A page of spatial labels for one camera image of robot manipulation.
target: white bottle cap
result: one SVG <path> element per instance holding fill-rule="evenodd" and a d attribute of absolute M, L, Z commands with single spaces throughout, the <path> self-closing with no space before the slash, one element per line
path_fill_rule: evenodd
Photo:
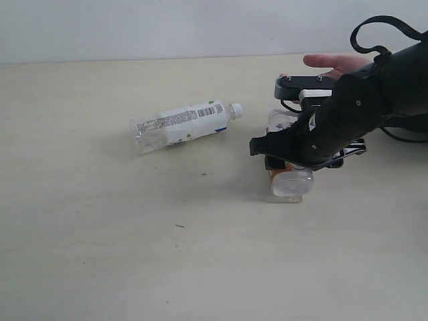
<path fill-rule="evenodd" d="M 232 107 L 234 113 L 235 113 L 235 118 L 234 119 L 238 119 L 241 118 L 243 115 L 243 109 L 241 104 L 235 103 L 235 104 L 230 104 L 230 106 Z"/>

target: plastic bottle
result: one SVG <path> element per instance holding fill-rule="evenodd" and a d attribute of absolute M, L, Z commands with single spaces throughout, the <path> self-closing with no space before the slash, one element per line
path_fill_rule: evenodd
<path fill-rule="evenodd" d="M 240 104 L 227 107 L 212 100 L 204 104 L 159 112 L 147 117 L 136 116 L 130 120 L 130 131 L 138 152 L 153 150 L 194 140 L 227 129 L 230 120 L 243 115 Z"/>
<path fill-rule="evenodd" d="M 266 132 L 277 132 L 290 127 L 297 114 L 275 109 L 269 113 Z M 272 193 L 277 197 L 301 197 L 311 190 L 314 173 L 311 169 L 284 162 L 282 169 L 270 170 Z"/>

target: robotic hand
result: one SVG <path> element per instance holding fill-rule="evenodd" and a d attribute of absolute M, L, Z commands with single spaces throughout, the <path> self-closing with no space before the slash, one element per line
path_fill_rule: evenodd
<path fill-rule="evenodd" d="M 418 43 L 392 54 L 381 45 L 363 48 L 356 35 L 366 24 L 388 23 Z M 428 31 L 419 33 L 401 20 L 376 16 L 361 23 L 350 37 L 360 54 L 379 52 L 374 62 L 337 82 L 332 78 L 284 76 L 276 80 L 275 97 L 300 101 L 302 111 L 291 127 L 253 138 L 250 154 L 264 154 L 314 171 L 338 168 L 345 157 L 366 151 L 362 137 L 385 127 L 428 132 Z"/>

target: white table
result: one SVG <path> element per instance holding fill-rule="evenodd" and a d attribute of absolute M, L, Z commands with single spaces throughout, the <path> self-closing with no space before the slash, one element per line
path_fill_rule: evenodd
<path fill-rule="evenodd" d="M 280 72 L 317 71 L 301 56 L 0 66 L 1 319 L 426 319 L 428 147 L 375 131 L 303 203 L 263 202 L 248 142 Z M 133 114 L 213 98 L 244 117 L 134 153 Z"/>

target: black strap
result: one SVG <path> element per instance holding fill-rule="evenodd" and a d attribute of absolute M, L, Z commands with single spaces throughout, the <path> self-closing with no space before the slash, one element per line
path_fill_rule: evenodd
<path fill-rule="evenodd" d="M 407 25 L 405 22 L 401 21 L 396 17 L 391 17 L 390 15 L 377 15 L 375 17 L 368 18 L 366 21 L 362 22 L 358 27 L 354 29 L 354 31 L 350 35 L 350 44 L 355 51 L 360 54 L 368 54 L 373 51 L 377 51 L 381 54 L 381 56 L 388 56 L 391 52 L 382 45 L 376 45 L 371 48 L 361 47 L 356 41 L 356 35 L 360 31 L 360 28 L 363 25 L 368 25 L 369 23 L 387 23 L 396 27 L 402 33 L 404 33 L 407 37 L 418 40 L 418 41 L 427 41 L 428 40 L 428 31 L 425 33 L 420 33 L 417 30 L 414 30 L 411 26 Z"/>

